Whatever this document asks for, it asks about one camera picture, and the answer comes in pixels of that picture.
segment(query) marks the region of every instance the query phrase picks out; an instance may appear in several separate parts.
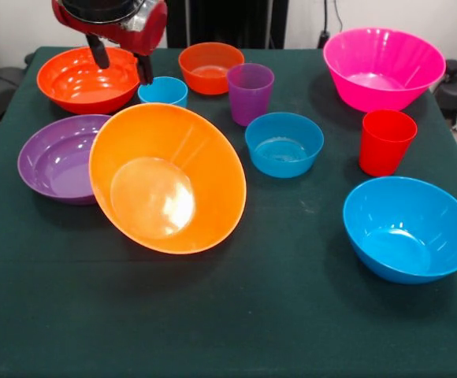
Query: cup rim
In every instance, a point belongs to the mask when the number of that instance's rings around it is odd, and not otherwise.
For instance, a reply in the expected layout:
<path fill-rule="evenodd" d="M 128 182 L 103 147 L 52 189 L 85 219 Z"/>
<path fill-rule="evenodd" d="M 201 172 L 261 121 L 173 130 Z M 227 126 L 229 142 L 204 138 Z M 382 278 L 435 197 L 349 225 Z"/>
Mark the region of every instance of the cup rim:
<path fill-rule="evenodd" d="M 253 67 L 259 67 L 261 69 L 265 69 L 267 72 L 270 72 L 270 75 L 271 75 L 271 80 L 268 84 L 264 85 L 263 87 L 258 87 L 258 88 L 244 88 L 244 87 L 240 87 L 239 85 L 235 85 L 234 83 L 232 83 L 232 81 L 229 79 L 230 77 L 230 74 L 231 72 L 233 72 L 233 70 L 239 68 L 239 67 L 242 67 L 242 66 L 253 66 Z M 238 64 L 238 65 L 234 65 L 233 67 L 230 68 L 230 70 L 227 71 L 227 82 L 231 85 L 233 85 L 234 87 L 237 87 L 237 90 L 239 91 L 260 91 L 262 89 L 267 89 L 268 87 L 271 87 L 273 84 L 274 84 L 274 80 L 276 79 L 275 75 L 274 75 L 274 72 L 272 69 L 270 69 L 269 67 L 267 67 L 266 65 L 261 65 L 259 63 L 241 63 L 241 64 Z"/>
<path fill-rule="evenodd" d="M 412 125 L 414 126 L 413 127 L 414 130 L 412 132 L 412 136 L 410 136 L 408 138 L 405 138 L 405 139 L 394 140 L 394 139 L 381 138 L 380 136 L 374 134 L 366 126 L 366 118 L 371 116 L 372 114 L 375 114 L 375 113 L 393 113 L 393 114 L 398 114 L 399 116 L 403 116 L 403 118 L 406 118 L 407 120 L 409 120 L 412 123 Z M 416 137 L 416 135 L 418 134 L 418 125 L 416 124 L 416 121 L 412 119 L 411 116 L 405 114 L 404 112 L 400 112 L 398 110 L 393 110 L 393 109 L 378 109 L 378 110 L 373 110 L 372 112 L 368 112 L 365 116 L 363 116 L 363 119 L 362 119 L 362 130 L 364 132 L 366 132 L 367 134 L 369 134 L 370 136 L 373 136 L 374 138 L 377 138 L 382 142 L 386 142 L 386 143 L 406 143 L 406 142 L 410 142 L 412 139 L 414 139 Z"/>

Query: dark green cloth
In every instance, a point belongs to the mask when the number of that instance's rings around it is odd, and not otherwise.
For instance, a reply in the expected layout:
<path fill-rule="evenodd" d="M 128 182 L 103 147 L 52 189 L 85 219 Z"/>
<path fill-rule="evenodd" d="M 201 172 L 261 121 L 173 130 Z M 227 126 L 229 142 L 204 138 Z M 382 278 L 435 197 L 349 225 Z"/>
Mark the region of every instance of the dark green cloth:
<path fill-rule="evenodd" d="M 317 50 L 246 50 L 276 74 L 269 111 L 317 122 L 325 147 L 304 176 L 250 162 L 227 95 L 188 107 L 230 140 L 247 205 L 220 246 L 192 256 L 147 250 L 97 206 L 32 192 L 17 155 L 68 114 L 35 84 L 59 48 L 41 48 L 0 126 L 0 376 L 457 376 L 457 273 L 387 283 L 355 257 L 341 209 L 369 177 L 357 164 L 362 114 L 341 102 Z M 180 76 L 178 50 L 154 53 Z M 405 110 L 418 136 L 398 174 L 457 198 L 457 147 L 430 93 Z"/>

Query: magenta bowl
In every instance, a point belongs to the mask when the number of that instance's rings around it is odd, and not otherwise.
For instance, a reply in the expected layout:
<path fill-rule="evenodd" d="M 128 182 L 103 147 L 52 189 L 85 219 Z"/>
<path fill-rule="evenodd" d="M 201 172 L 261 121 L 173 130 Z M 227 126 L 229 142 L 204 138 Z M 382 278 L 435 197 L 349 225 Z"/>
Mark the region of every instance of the magenta bowl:
<path fill-rule="evenodd" d="M 95 203 L 88 174 L 94 138 L 110 116 L 58 120 L 36 132 L 18 155 L 22 180 L 41 195 L 71 205 Z"/>
<path fill-rule="evenodd" d="M 405 108 L 446 68 L 433 45 L 387 28 L 343 31 L 326 43 L 323 56 L 339 96 L 363 112 Z"/>

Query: blue bowl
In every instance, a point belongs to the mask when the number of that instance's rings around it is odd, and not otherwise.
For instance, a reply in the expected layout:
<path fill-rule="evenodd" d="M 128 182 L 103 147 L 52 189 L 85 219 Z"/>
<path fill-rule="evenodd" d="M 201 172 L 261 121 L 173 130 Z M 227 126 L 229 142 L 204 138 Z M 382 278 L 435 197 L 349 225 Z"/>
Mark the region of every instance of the blue bowl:
<path fill-rule="evenodd" d="M 309 118 L 293 113 L 269 113 L 246 129 L 251 161 L 265 174 L 286 179 L 305 173 L 323 147 L 323 133 Z"/>
<path fill-rule="evenodd" d="M 368 180 L 348 195 L 343 215 L 356 254 L 381 278 L 423 284 L 457 271 L 457 200 L 430 183 Z"/>
<path fill-rule="evenodd" d="M 137 95 L 142 103 L 162 102 L 186 108 L 188 87 L 176 77 L 159 76 L 152 84 L 139 86 Z"/>

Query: pink bowl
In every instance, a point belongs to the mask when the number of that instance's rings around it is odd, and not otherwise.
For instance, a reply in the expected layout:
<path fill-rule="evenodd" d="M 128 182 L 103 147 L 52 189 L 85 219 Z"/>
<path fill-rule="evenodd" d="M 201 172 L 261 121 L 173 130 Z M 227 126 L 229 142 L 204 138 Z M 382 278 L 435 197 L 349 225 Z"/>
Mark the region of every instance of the pink bowl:
<path fill-rule="evenodd" d="M 363 112 L 405 108 L 446 68 L 430 43 L 386 28 L 343 31 L 326 43 L 323 56 L 339 96 Z"/>

